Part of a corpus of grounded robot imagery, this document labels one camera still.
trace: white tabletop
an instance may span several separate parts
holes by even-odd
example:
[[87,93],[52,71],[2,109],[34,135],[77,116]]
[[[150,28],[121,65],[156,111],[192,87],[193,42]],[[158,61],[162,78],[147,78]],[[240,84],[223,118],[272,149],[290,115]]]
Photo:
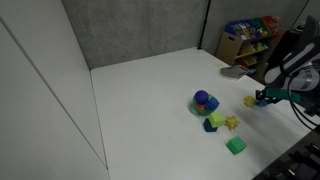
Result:
[[[245,107],[264,86],[226,80],[223,66],[191,48],[92,71],[111,180],[251,179],[308,133],[287,101]],[[204,131],[190,112],[201,89],[220,101],[217,112],[237,116],[236,130]],[[248,145],[236,156],[226,147],[235,136]]]

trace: wooden shelf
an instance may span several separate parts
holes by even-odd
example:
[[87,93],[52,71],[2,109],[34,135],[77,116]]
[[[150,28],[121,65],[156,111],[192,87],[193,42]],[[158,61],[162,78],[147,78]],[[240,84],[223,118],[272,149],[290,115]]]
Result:
[[243,57],[250,56],[250,55],[253,55],[253,54],[261,53],[261,52],[266,51],[266,50],[268,50],[268,49],[269,49],[269,48],[266,48],[266,49],[261,50],[261,51],[255,51],[255,52],[251,52],[251,53],[239,55],[239,56],[236,56],[235,59],[239,59],[239,58],[243,58]]

